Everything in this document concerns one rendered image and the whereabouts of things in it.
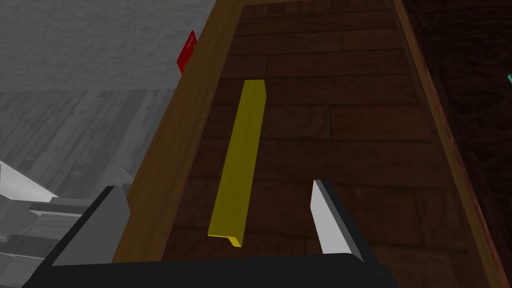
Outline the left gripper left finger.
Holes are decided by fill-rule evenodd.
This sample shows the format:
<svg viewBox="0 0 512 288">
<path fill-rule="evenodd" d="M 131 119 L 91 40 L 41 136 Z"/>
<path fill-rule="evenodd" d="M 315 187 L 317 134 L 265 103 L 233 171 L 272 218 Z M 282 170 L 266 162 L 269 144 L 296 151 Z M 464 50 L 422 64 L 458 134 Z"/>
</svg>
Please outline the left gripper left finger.
<svg viewBox="0 0 512 288">
<path fill-rule="evenodd" d="M 108 264 L 130 217 L 125 186 L 108 186 L 87 208 L 61 242 L 52 266 Z"/>
</svg>

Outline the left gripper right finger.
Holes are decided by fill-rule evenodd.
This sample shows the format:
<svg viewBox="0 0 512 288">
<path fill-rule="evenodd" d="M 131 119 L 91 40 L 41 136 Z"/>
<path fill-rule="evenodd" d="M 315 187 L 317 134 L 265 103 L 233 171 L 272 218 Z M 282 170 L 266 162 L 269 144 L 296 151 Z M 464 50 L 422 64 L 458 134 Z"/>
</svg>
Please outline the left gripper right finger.
<svg viewBox="0 0 512 288">
<path fill-rule="evenodd" d="M 323 254 L 351 254 L 367 265 L 378 265 L 375 254 L 327 180 L 315 179 L 310 210 Z"/>
</svg>

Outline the red flat wall object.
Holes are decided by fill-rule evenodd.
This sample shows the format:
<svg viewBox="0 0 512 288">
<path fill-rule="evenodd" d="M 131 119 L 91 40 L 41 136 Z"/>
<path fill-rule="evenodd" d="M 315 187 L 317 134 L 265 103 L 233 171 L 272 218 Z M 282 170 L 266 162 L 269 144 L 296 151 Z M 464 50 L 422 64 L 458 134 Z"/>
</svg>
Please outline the red flat wall object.
<svg viewBox="0 0 512 288">
<path fill-rule="evenodd" d="M 181 75 L 183 75 L 185 68 L 186 68 L 188 62 L 190 61 L 190 58 L 195 50 L 197 43 L 198 43 L 198 40 L 196 38 L 196 34 L 192 30 L 190 32 L 183 48 L 181 49 L 181 52 L 180 52 L 177 60 L 176 60 L 176 64 L 178 66 L 178 69 L 179 69 Z"/>
</svg>

